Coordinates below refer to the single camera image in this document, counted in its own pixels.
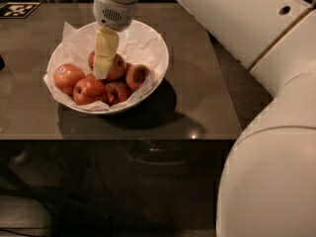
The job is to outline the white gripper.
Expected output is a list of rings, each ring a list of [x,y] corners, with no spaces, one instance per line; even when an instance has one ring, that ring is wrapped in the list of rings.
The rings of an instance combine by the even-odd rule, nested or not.
[[[96,31],[93,75],[105,79],[119,48],[119,35],[132,22],[138,0],[94,0],[93,14],[102,28]]]

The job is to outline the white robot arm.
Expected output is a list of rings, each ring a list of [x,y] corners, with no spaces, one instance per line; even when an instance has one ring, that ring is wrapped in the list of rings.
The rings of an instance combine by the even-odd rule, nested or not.
[[[227,157],[216,237],[316,237],[316,15],[311,4],[177,1],[273,96]]]

